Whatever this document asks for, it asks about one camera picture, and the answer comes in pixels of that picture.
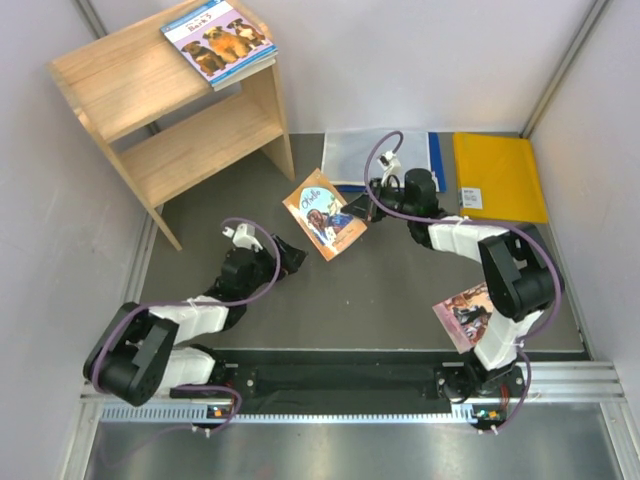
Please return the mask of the orange Othello book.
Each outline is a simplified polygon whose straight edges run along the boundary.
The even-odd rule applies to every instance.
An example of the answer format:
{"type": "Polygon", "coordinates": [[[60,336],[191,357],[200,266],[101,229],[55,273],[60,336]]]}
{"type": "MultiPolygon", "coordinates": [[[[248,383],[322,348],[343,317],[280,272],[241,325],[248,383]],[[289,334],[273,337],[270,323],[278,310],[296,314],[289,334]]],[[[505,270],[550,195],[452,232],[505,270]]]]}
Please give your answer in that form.
{"type": "Polygon", "coordinates": [[[326,261],[349,248],[367,230],[363,220],[343,213],[345,199],[316,168],[283,205],[326,261]]]}

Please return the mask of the pink Taming of Shrew book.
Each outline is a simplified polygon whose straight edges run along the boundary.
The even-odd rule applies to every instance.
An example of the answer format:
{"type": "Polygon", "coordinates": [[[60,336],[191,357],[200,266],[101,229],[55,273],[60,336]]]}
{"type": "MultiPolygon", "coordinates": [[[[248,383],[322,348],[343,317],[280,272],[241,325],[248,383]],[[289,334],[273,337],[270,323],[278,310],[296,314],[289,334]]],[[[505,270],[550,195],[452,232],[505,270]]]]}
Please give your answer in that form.
{"type": "Polygon", "coordinates": [[[485,283],[464,290],[432,307],[458,353],[472,350],[484,335],[493,313],[485,283]]]}

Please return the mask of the blue Nineteen Eighty-Four book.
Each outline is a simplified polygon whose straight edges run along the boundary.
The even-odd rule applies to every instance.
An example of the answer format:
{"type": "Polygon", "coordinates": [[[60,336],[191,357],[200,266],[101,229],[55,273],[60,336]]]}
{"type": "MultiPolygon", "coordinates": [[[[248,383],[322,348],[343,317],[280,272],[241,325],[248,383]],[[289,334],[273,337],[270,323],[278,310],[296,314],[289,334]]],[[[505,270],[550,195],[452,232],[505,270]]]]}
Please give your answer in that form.
{"type": "Polygon", "coordinates": [[[225,77],[224,79],[222,79],[221,77],[218,78],[217,82],[211,82],[210,85],[213,88],[214,91],[219,91],[222,90],[224,88],[227,88],[230,85],[233,85],[235,83],[238,83],[266,68],[271,67],[274,63],[276,62],[276,57],[273,56],[271,58],[268,59],[263,59],[260,60],[258,62],[256,62],[255,64],[252,64],[250,66],[244,67],[243,69],[233,73],[232,75],[225,77]]]}

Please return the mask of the Why Do Dogs Bark book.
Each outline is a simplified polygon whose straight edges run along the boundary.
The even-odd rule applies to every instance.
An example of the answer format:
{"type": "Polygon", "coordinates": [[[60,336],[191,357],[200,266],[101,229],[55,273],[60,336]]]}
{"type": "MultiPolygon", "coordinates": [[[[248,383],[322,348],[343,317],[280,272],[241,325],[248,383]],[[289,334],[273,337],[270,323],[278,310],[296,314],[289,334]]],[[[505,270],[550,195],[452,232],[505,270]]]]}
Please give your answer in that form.
{"type": "Polygon", "coordinates": [[[266,33],[226,1],[208,1],[160,31],[209,85],[278,53],[266,33]]]}

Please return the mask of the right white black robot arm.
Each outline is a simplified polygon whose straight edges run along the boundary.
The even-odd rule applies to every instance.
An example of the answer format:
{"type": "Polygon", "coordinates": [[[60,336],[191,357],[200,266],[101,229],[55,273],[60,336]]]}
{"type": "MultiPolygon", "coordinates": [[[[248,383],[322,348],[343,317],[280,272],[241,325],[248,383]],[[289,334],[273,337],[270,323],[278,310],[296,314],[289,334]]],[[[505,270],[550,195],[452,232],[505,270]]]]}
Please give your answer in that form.
{"type": "Polygon", "coordinates": [[[431,172],[421,168],[405,173],[402,189],[372,179],[368,191],[341,211],[371,223],[385,216],[403,219],[416,243],[481,264],[493,311],[465,361],[466,380],[481,396],[498,389],[516,361],[520,341],[564,291],[538,228],[531,223],[478,224],[446,212],[431,172]]]}

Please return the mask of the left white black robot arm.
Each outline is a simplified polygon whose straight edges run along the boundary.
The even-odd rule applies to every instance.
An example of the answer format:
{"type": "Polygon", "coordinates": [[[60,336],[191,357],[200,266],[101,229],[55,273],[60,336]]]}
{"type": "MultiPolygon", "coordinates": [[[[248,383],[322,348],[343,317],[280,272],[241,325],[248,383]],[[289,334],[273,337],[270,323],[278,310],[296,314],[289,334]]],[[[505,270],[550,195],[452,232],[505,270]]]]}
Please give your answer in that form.
{"type": "Polygon", "coordinates": [[[227,331],[245,315],[249,300],[296,273],[308,253],[271,235],[269,252],[247,223],[224,229],[233,247],[204,294],[173,305],[123,304],[83,366],[94,388],[141,406],[159,390],[194,385],[205,396],[226,387],[227,374],[215,354],[187,343],[227,331]]]}

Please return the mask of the clear plastic file folder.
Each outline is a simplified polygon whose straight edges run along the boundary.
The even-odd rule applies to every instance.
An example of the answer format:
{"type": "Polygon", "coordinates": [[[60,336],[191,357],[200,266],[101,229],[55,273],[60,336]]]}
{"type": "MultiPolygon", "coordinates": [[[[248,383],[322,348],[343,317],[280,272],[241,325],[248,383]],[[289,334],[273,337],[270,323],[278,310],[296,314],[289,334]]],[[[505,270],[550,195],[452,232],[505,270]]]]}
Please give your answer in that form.
{"type": "MultiPolygon", "coordinates": [[[[391,129],[330,131],[325,134],[321,171],[336,186],[364,186],[364,166],[371,149],[391,129]]],[[[429,134],[404,130],[396,153],[401,165],[398,176],[411,168],[431,169],[429,134]]]]}

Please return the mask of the blue file folder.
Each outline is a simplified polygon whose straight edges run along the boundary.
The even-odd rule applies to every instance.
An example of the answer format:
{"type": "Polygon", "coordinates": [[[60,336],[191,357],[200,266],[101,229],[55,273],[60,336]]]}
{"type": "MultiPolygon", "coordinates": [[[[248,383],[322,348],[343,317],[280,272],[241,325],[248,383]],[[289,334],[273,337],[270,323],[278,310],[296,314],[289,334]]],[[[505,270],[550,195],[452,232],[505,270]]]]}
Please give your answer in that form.
{"type": "MultiPolygon", "coordinates": [[[[427,132],[429,134],[429,145],[430,145],[430,160],[431,160],[431,169],[428,169],[432,172],[434,177],[434,181],[436,183],[436,191],[440,193],[444,193],[447,190],[446,178],[443,168],[442,154],[440,149],[439,138],[436,133],[427,132]]],[[[334,185],[340,192],[363,192],[363,187],[353,187],[353,186],[336,186],[334,185]]]]}

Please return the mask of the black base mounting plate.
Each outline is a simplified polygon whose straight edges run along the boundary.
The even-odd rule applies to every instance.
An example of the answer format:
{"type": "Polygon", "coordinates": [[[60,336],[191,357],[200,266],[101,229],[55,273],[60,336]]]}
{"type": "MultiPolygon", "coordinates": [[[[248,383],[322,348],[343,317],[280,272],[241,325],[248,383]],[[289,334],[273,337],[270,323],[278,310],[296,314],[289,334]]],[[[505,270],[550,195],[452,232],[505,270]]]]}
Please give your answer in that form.
{"type": "Polygon", "coordinates": [[[231,387],[244,414],[447,413],[478,394],[452,352],[223,349],[209,383],[231,387]]]}

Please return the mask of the yellow file folder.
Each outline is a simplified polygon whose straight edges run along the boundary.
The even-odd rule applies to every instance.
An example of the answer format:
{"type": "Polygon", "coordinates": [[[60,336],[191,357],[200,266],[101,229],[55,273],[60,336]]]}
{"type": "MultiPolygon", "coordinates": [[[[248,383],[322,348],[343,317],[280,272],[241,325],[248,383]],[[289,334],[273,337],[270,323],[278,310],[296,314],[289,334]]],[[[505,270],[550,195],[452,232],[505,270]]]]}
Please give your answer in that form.
{"type": "Polygon", "coordinates": [[[529,140],[456,132],[453,148],[462,215],[509,222],[548,222],[529,140]]]}

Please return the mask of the wooden two-tier shelf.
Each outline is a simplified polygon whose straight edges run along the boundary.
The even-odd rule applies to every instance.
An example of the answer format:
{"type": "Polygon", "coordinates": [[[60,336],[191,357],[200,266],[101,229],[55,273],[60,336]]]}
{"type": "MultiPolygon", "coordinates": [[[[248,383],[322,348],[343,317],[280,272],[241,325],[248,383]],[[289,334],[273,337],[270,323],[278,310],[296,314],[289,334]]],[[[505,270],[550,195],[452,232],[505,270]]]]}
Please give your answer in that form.
{"type": "Polygon", "coordinates": [[[75,116],[176,250],[159,207],[251,153],[294,179],[278,64],[241,78],[240,90],[119,152],[114,143],[213,93],[160,32],[198,7],[184,1],[48,65],[75,116]]]}

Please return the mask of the aluminium rail frame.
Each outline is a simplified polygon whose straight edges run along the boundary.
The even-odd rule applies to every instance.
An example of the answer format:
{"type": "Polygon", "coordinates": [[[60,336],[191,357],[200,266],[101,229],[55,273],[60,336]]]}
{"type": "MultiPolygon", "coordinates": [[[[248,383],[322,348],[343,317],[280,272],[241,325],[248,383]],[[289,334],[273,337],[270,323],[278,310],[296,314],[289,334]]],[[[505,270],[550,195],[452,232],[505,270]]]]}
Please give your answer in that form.
{"type": "Polygon", "coordinates": [[[244,414],[231,387],[132,407],[85,387],[65,479],[635,479],[639,433],[609,362],[519,365],[447,413],[244,414]]]}

